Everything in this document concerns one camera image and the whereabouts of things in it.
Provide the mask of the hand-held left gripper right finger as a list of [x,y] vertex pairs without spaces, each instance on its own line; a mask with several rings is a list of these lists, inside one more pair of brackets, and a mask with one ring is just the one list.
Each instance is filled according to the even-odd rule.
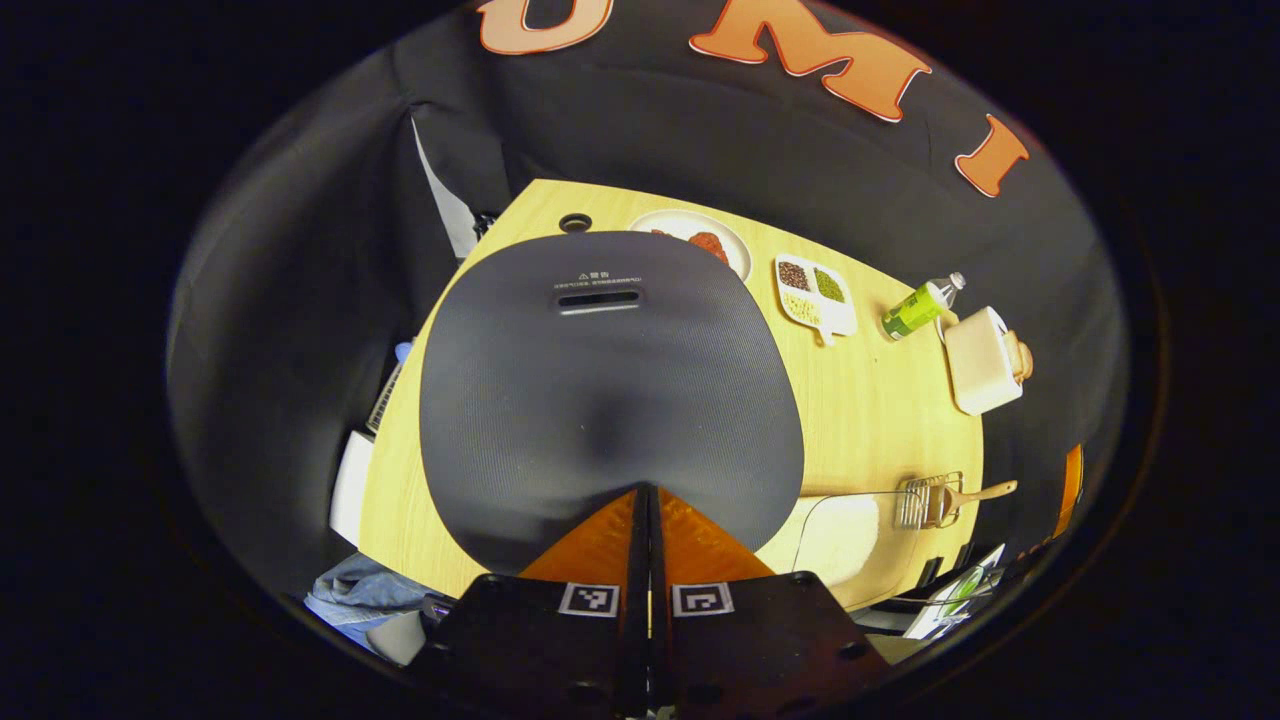
[[667,489],[650,492],[650,697],[660,719],[828,719],[890,662],[813,571],[777,573]]

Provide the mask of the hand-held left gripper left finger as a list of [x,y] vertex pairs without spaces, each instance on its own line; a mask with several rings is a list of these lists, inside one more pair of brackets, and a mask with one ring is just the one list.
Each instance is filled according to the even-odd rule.
[[636,487],[520,574],[485,574],[415,676],[470,717],[640,719],[649,708],[650,505]]

